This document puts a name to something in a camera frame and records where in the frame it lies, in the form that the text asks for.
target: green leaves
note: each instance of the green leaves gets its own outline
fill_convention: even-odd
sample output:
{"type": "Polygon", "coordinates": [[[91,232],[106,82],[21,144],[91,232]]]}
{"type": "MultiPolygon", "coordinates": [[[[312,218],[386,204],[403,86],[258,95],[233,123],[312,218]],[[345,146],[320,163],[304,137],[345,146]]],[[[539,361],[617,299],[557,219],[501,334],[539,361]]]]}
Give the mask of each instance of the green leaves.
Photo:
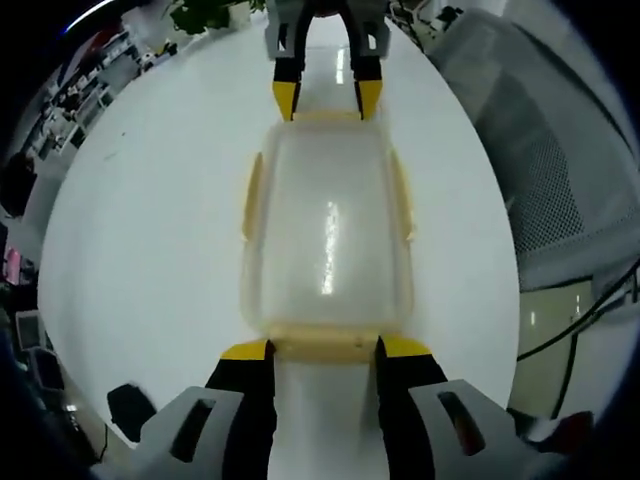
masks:
{"type": "Polygon", "coordinates": [[[266,8],[266,0],[249,0],[249,6],[251,7],[251,11],[255,12],[256,10],[264,11],[266,8]]]}
{"type": "Polygon", "coordinates": [[[176,30],[184,30],[189,35],[203,33],[207,28],[229,26],[230,0],[178,0],[180,6],[170,15],[176,30]]]}

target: white table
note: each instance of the white table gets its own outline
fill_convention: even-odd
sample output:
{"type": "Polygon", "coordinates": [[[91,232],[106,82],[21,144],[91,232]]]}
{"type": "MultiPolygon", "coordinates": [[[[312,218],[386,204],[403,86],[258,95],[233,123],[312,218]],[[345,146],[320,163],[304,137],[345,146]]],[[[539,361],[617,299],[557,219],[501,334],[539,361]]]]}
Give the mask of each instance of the white table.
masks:
{"type": "MultiPolygon", "coordinates": [[[[39,307],[70,376],[107,423],[113,388],[135,382],[160,408],[204,384],[230,345],[257,337],[240,316],[239,275],[251,163],[279,121],[263,27],[205,39],[130,84],[61,189],[39,307]]],[[[408,334],[431,347],[449,378],[505,406],[519,318],[507,214],[462,107],[391,28],[383,108],[417,224],[408,334]]],[[[314,21],[308,38],[310,47],[346,43],[336,18],[314,21]]],[[[357,465],[351,474],[360,476],[366,465],[384,477],[379,432],[362,416],[367,369],[327,368],[278,367],[270,474],[300,468],[305,478],[331,477],[357,465]],[[366,462],[352,462],[360,453],[366,462]]]]}

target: plastic container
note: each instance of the plastic container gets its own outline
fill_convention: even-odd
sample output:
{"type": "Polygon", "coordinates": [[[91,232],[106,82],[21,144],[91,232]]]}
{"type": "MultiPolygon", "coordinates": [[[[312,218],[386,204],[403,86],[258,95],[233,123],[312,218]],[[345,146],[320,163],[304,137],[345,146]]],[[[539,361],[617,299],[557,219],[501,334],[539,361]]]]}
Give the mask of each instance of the plastic container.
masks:
{"type": "Polygon", "coordinates": [[[281,356],[366,361],[413,308],[406,180],[384,129],[311,114],[274,127],[255,160],[242,308],[281,356]]]}

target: black cable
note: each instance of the black cable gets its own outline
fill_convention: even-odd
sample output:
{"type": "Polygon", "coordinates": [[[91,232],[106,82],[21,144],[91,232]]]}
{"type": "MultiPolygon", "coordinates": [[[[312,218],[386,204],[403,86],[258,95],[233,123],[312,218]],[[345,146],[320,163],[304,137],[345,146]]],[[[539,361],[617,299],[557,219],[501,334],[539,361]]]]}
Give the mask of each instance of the black cable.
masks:
{"type": "Polygon", "coordinates": [[[104,458],[104,454],[107,452],[107,447],[109,446],[109,427],[105,424],[104,426],[104,447],[102,447],[102,451],[100,452],[100,456],[98,457],[98,461],[102,463],[102,459],[104,458]]]}
{"type": "Polygon", "coordinates": [[[631,301],[638,303],[638,271],[633,272],[633,285],[631,286],[631,301]]]}
{"type": "MultiPolygon", "coordinates": [[[[609,305],[615,305],[616,303],[620,302],[620,305],[622,305],[624,303],[624,298],[618,299],[616,302],[611,302],[609,305]]],[[[580,328],[578,328],[578,330],[576,330],[574,332],[574,335],[580,335],[582,332],[584,332],[585,330],[587,330],[588,328],[590,328],[591,326],[593,326],[595,323],[597,323],[603,316],[605,313],[608,313],[610,310],[607,309],[602,309],[603,311],[599,311],[597,313],[595,313],[588,322],[582,324],[580,326],[580,328]]]]}
{"type": "Polygon", "coordinates": [[[402,0],[398,0],[398,3],[400,4],[400,7],[402,8],[402,10],[404,10],[406,13],[411,14],[411,21],[407,22],[407,26],[409,27],[409,31],[411,32],[411,36],[413,37],[414,43],[416,43],[417,47],[420,49],[422,54],[426,55],[426,53],[424,53],[424,48],[422,47],[422,42],[420,41],[420,37],[418,36],[415,29],[413,28],[413,13],[407,10],[402,0]]]}
{"type": "Polygon", "coordinates": [[[555,345],[556,343],[558,343],[560,340],[563,340],[568,335],[571,335],[572,333],[574,333],[576,330],[578,330],[580,327],[582,327],[585,323],[589,322],[591,317],[595,313],[597,313],[598,309],[607,300],[609,300],[609,298],[611,298],[622,286],[624,286],[624,284],[627,282],[627,280],[629,280],[629,278],[631,278],[631,276],[635,273],[635,271],[638,269],[638,267],[640,267],[640,258],[638,258],[633,263],[631,268],[629,270],[627,270],[625,272],[625,274],[622,275],[622,277],[620,277],[620,279],[618,279],[613,285],[611,285],[607,289],[607,291],[605,293],[603,293],[602,296],[598,300],[596,300],[596,302],[593,305],[591,305],[591,308],[589,308],[589,310],[587,310],[587,312],[584,315],[582,315],[582,317],[580,317],[579,320],[577,320],[571,326],[565,328],[562,332],[560,332],[555,337],[552,337],[549,340],[547,340],[546,342],[544,342],[542,345],[538,345],[536,348],[534,348],[532,350],[529,350],[528,352],[525,352],[525,353],[523,353],[521,355],[518,355],[518,358],[516,360],[518,362],[520,362],[522,360],[525,360],[525,359],[531,357],[532,355],[535,355],[536,353],[540,353],[541,351],[546,350],[550,346],[555,345]]]}
{"type": "Polygon", "coordinates": [[[567,359],[567,368],[564,371],[564,377],[562,378],[562,385],[560,386],[560,393],[556,404],[551,411],[551,419],[555,420],[560,415],[560,409],[564,403],[564,398],[567,396],[567,390],[569,390],[569,383],[571,382],[571,375],[573,374],[573,364],[576,362],[576,352],[578,351],[578,334],[575,333],[571,336],[571,343],[569,345],[569,358],[567,359]]]}

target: white tabletop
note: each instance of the white tabletop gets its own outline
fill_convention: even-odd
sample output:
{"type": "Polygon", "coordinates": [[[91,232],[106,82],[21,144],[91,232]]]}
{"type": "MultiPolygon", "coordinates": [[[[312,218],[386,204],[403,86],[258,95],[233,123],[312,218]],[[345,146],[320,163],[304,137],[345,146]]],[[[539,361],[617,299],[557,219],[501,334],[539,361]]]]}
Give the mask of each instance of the white tabletop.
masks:
{"type": "MultiPolygon", "coordinates": [[[[308,45],[346,43],[339,22],[314,21],[308,45]]],[[[130,84],[82,145],[56,201],[39,306],[63,364],[107,423],[113,388],[134,382],[161,408],[203,385],[226,348],[258,336],[240,315],[239,276],[251,163],[279,121],[264,26],[204,39],[130,84]]],[[[391,28],[382,105],[417,225],[407,333],[431,347],[450,379],[506,406],[519,318],[507,214],[462,107],[391,28]]],[[[296,448],[300,468],[366,451],[384,473],[383,454],[370,460],[381,448],[375,427],[373,436],[337,440],[370,421],[365,367],[280,365],[277,377],[271,472],[295,468],[278,451],[296,448]]],[[[341,468],[329,463],[336,471],[324,475],[341,468]]]]}

